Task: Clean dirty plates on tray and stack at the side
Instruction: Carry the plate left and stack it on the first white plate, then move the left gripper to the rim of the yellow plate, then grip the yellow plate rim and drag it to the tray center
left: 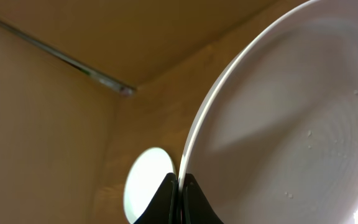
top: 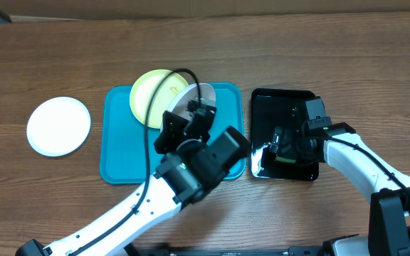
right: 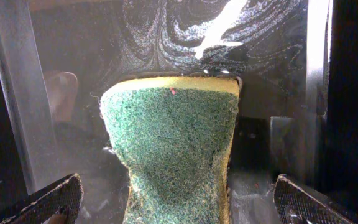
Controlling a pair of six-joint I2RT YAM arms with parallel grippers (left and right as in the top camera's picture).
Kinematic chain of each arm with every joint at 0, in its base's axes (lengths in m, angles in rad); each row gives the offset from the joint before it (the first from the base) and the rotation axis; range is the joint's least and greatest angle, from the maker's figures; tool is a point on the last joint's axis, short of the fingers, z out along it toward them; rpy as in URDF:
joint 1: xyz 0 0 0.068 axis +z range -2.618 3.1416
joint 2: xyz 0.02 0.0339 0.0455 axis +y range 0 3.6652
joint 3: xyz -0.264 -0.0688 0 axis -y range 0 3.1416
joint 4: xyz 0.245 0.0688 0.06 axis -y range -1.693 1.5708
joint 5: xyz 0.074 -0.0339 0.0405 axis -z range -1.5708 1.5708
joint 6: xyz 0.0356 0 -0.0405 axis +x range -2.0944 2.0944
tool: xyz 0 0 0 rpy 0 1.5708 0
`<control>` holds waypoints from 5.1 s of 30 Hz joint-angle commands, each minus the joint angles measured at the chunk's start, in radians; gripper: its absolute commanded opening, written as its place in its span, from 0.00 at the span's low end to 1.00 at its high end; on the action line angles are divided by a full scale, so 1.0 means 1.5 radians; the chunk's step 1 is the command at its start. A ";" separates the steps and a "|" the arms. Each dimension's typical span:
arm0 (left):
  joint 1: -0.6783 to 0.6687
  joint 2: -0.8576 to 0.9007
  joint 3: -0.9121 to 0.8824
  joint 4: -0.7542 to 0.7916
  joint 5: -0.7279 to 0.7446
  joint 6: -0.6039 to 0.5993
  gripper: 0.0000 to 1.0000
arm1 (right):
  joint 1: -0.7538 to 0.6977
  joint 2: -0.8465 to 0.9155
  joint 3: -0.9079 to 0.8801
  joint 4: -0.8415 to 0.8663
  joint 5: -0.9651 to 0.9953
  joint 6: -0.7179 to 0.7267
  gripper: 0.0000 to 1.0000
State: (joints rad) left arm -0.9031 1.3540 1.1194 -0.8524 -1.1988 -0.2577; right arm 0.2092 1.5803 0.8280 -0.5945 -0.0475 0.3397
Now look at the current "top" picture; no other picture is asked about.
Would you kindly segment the white plate with pink rim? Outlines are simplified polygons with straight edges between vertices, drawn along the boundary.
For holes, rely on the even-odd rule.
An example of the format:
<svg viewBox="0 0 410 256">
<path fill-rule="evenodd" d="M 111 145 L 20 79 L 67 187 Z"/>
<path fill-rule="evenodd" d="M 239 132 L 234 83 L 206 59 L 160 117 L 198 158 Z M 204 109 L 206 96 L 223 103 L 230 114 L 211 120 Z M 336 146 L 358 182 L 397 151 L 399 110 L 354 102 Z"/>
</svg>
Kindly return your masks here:
<svg viewBox="0 0 410 256">
<path fill-rule="evenodd" d="M 215 89 L 208 83 L 191 84 L 183 89 L 169 104 L 167 111 L 176 114 L 184 119 L 191 120 L 192 113 L 187 111 L 189 100 L 198 99 L 198 89 L 201 90 L 201 102 L 216 106 Z"/>
</svg>

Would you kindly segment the green yellow sponge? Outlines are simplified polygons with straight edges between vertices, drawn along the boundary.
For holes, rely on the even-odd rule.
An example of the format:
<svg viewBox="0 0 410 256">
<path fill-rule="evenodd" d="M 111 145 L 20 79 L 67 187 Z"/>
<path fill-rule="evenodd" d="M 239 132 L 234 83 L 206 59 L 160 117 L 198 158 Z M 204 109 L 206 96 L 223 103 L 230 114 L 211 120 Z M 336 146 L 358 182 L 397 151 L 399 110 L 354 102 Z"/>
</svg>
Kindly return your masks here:
<svg viewBox="0 0 410 256">
<path fill-rule="evenodd" d="M 295 156 L 276 156 L 275 160 L 282 163 L 295 164 L 297 159 Z"/>
</svg>

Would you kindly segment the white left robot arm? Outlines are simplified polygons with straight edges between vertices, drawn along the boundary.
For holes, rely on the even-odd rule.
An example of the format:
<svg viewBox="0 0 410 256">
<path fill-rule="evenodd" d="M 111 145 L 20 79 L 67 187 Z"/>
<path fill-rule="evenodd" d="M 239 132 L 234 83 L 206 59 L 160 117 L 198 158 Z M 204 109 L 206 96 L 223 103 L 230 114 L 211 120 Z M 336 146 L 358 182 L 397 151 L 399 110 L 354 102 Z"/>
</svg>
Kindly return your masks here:
<svg viewBox="0 0 410 256">
<path fill-rule="evenodd" d="M 247 157 L 247 139 L 229 126 L 212 143 L 209 130 L 216 115 L 211 100 L 189 100 L 184 118 L 168 109 L 162 116 L 155 151 L 160 165 L 122 202 L 72 235 L 44 246 L 22 245 L 16 256 L 116 255 L 146 230 L 205 198 Z"/>
</svg>

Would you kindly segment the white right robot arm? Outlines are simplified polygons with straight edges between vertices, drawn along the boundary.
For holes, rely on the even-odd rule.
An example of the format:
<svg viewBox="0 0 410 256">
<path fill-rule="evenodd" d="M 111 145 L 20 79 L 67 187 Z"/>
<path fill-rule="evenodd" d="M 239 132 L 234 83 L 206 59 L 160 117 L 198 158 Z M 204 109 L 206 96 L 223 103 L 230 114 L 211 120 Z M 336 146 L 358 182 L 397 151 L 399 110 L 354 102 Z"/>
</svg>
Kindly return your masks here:
<svg viewBox="0 0 410 256">
<path fill-rule="evenodd" d="M 268 151 L 298 168 L 328 164 L 370 204 L 368 234 L 328 240 L 319 255 L 410 255 L 410 176 L 374 153 L 351 126 L 310 120 L 298 132 L 275 127 Z"/>
</svg>

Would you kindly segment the yellow-green plate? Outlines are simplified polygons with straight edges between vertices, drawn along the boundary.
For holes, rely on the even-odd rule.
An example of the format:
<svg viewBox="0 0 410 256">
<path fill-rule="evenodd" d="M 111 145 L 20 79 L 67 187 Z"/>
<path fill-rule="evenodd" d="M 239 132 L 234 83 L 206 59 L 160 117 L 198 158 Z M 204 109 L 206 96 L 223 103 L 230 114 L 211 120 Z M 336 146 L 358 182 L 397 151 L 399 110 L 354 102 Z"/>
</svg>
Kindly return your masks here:
<svg viewBox="0 0 410 256">
<path fill-rule="evenodd" d="M 136 119 L 145 123 L 146 111 L 154 90 L 161 80 L 171 73 L 170 70 L 151 70 L 139 77 L 130 92 L 130 109 Z M 179 74 L 171 75 L 158 89 L 149 114 L 148 127 L 159 129 L 162 124 L 162 115 L 171 101 L 186 87 L 188 82 Z"/>
</svg>

